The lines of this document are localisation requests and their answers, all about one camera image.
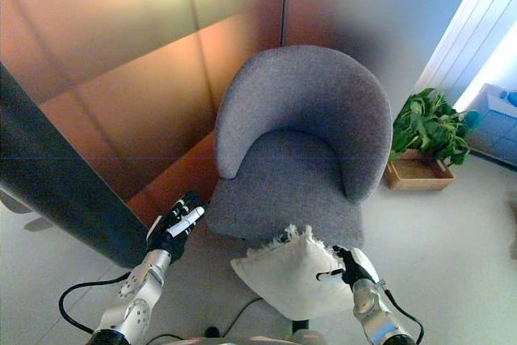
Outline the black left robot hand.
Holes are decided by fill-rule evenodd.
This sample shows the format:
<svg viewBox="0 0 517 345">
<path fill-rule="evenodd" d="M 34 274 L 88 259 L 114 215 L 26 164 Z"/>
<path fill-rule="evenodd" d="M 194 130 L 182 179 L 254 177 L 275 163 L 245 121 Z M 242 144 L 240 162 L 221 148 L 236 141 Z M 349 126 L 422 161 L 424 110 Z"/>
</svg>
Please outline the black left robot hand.
<svg viewBox="0 0 517 345">
<path fill-rule="evenodd" d="M 164 250 L 173 263 L 183 255 L 188 236 L 204 215 L 205 208 L 197 192 L 188 191 L 163 216 L 159 216 L 146 236 L 146 250 Z"/>
</svg>

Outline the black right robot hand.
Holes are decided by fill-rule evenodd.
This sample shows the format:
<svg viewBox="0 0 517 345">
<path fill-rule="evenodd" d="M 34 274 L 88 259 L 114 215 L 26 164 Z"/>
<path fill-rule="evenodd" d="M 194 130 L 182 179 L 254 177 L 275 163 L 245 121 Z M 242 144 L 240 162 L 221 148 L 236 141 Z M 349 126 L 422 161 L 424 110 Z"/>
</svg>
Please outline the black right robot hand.
<svg viewBox="0 0 517 345">
<path fill-rule="evenodd" d="M 339 282 L 340 280 L 353 288 L 359 280 L 366 279 L 374 284 L 380 281 L 374 266 L 366 254 L 359 248 L 348 250 L 342 246 L 333 246 L 333 252 L 342 260 L 343 266 L 328 272 L 316 274 L 316 280 L 320 282 Z"/>
</svg>

